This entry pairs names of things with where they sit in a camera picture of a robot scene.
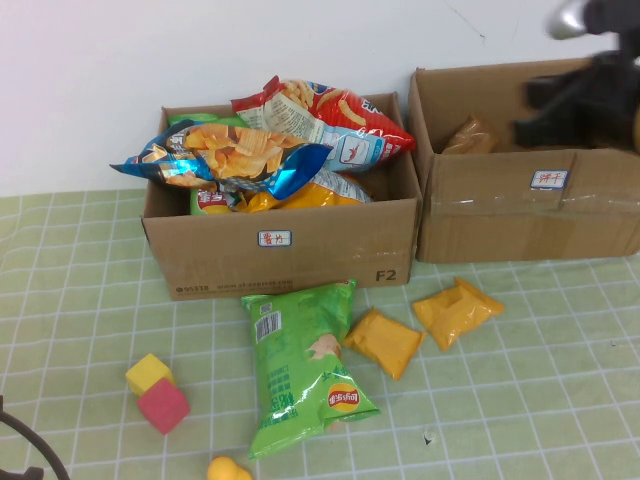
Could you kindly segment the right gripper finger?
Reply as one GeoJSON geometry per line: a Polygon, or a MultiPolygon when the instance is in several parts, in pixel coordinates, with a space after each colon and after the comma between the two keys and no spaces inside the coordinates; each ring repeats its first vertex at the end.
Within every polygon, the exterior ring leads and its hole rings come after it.
{"type": "Polygon", "coordinates": [[[512,122],[513,143],[523,148],[553,146],[556,136],[553,125],[544,119],[517,119],[512,122]]]}
{"type": "Polygon", "coordinates": [[[567,73],[538,76],[527,80],[523,84],[524,103],[528,108],[541,109],[567,83],[567,73]]]}

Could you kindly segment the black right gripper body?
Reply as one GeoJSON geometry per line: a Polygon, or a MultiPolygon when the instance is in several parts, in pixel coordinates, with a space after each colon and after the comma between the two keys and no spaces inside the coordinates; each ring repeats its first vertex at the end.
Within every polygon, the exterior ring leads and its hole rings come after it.
{"type": "Polygon", "coordinates": [[[607,51],[557,75],[552,104],[555,143],[637,148],[638,66],[632,57],[607,51]]]}

